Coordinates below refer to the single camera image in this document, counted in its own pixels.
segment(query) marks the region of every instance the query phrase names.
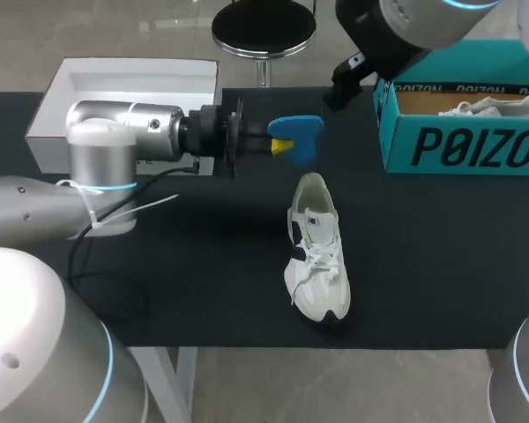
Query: white shoe box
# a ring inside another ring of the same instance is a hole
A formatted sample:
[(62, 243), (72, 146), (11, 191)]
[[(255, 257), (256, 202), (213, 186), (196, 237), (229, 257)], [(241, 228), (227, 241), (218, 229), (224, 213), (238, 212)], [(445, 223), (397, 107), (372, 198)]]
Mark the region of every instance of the white shoe box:
[[(185, 115), (207, 104), (220, 104), (218, 63), (208, 60), (141, 58), (66, 58), (61, 63), (34, 119), (26, 141), (44, 174), (68, 174), (66, 115), (81, 100), (117, 100), (174, 105)], [(191, 166), (184, 154), (177, 162), (139, 161), (138, 174), (157, 174)], [(200, 174), (213, 171), (213, 159), (200, 160)]]

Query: teal shoe box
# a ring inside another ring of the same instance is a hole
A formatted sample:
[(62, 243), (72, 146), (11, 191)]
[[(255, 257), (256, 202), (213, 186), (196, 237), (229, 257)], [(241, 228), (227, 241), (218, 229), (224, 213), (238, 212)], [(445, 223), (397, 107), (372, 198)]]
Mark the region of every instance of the teal shoe box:
[(408, 174), (529, 175), (529, 118), (440, 116), (460, 101), (529, 94), (519, 40), (464, 40), (429, 54), (391, 81), (374, 104), (384, 168)]

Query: black table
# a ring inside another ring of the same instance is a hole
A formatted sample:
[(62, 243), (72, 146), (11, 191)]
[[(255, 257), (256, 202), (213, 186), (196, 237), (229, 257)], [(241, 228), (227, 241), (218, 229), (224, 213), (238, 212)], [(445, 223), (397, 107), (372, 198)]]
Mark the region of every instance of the black table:
[[(259, 119), (318, 115), (323, 92), (225, 90), (223, 104), (233, 110), (241, 96), (246, 116)], [(40, 99), (0, 93), (0, 174), (60, 178), (40, 175), (24, 141)], [(251, 158), (236, 180), (167, 178), (144, 201), (179, 193), (177, 201), (141, 212), (129, 234), (94, 241), (87, 270), (108, 275), (83, 281), (82, 295), (109, 312), (124, 344), (507, 345), (529, 314), (529, 178), (386, 174), (369, 90), (323, 116), (315, 170), (339, 210), (352, 291), (346, 324), (329, 331), (307, 322), (283, 280), (287, 208), (308, 169)], [(26, 251), (64, 275), (70, 245)], [(142, 293), (148, 313), (124, 318), (142, 311)]]

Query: stool leg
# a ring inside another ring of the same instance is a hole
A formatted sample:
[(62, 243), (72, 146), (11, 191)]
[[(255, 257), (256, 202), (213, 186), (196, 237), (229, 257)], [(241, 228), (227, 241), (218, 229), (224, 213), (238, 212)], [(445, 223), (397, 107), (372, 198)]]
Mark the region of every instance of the stool leg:
[(272, 76), (270, 60), (257, 60), (257, 87), (270, 88)]

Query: stool seat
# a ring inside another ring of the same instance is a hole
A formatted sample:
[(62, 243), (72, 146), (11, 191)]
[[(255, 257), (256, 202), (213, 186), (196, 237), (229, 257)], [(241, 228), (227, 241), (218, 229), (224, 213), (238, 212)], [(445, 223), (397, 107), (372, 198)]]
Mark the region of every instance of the stool seat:
[(212, 22), (212, 36), (220, 47), (232, 55), (260, 60), (298, 53), (315, 33), (313, 13), (293, 1), (241, 0), (223, 8)]

